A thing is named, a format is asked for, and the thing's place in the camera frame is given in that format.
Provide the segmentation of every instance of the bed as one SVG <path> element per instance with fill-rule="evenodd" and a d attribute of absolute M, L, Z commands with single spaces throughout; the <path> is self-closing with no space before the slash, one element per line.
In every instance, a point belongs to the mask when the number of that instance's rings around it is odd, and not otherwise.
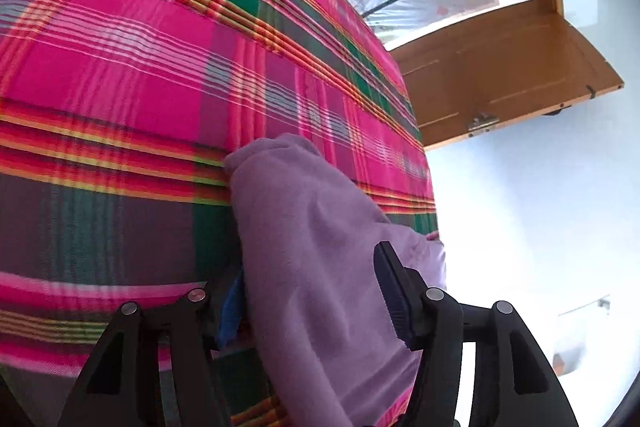
<path fill-rule="evenodd" d="M 437 237 L 398 67 L 347 1 L 0 0 L 0 370 L 34 424 L 122 302 L 241 254 L 222 161 L 285 132 Z M 216 364 L 235 425 L 288 425 L 249 324 Z"/>

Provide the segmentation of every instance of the metal screw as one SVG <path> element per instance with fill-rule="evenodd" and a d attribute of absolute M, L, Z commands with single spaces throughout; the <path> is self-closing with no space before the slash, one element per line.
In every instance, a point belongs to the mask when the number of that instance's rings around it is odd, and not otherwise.
<path fill-rule="evenodd" d="M 201 288 L 196 288 L 196 289 L 194 289 L 194 290 L 191 290 L 191 291 L 189 292 L 189 295 L 188 295 L 189 300 L 190 300 L 191 302 L 200 302 L 200 301 L 202 301 L 206 296 L 207 296 L 206 291 L 204 291 L 204 290 L 203 290 L 203 289 L 201 289 Z"/>
<path fill-rule="evenodd" d="M 120 311 L 123 315 L 132 315 L 137 309 L 138 305 L 135 302 L 125 302 L 120 308 Z"/>
<path fill-rule="evenodd" d="M 507 301 L 498 301 L 495 307 L 498 308 L 500 313 L 504 313 L 505 315 L 509 315 L 513 311 L 513 306 Z"/>
<path fill-rule="evenodd" d="M 444 299 L 444 291 L 440 288 L 429 288 L 427 290 L 427 298 L 432 301 L 442 301 Z"/>

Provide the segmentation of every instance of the wooden door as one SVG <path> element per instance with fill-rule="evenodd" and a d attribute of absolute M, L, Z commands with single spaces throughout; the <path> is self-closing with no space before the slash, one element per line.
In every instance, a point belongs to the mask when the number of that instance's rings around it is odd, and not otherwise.
<path fill-rule="evenodd" d="M 623 87 L 546 0 L 458 22 L 391 51 L 433 148 Z"/>

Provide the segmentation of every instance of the purple fleece blanket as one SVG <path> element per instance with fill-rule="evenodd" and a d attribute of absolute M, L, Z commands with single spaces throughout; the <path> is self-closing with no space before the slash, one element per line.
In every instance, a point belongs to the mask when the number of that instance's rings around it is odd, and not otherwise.
<path fill-rule="evenodd" d="M 394 225 L 308 140 L 259 139 L 229 155 L 250 320 L 262 363 L 298 427 L 374 425 L 415 379 L 373 271 L 390 241 L 444 288 L 439 241 Z"/>

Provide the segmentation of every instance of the black bracket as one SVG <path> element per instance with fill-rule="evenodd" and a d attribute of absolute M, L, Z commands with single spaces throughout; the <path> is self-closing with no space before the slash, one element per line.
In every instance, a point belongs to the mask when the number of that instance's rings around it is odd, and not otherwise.
<path fill-rule="evenodd" d="M 143 310 L 124 303 L 84 364 L 58 427 L 163 427 L 158 369 L 163 334 L 170 338 L 183 427 L 231 427 L 211 350 L 236 335 L 241 281 L 241 267 L 233 265 L 174 304 Z"/>
<path fill-rule="evenodd" d="M 476 343 L 469 427 L 577 427 L 558 378 L 511 304 L 459 304 L 402 267 L 386 241 L 374 250 L 374 269 L 396 334 L 422 350 L 409 406 L 395 427 L 454 424 L 464 342 Z"/>

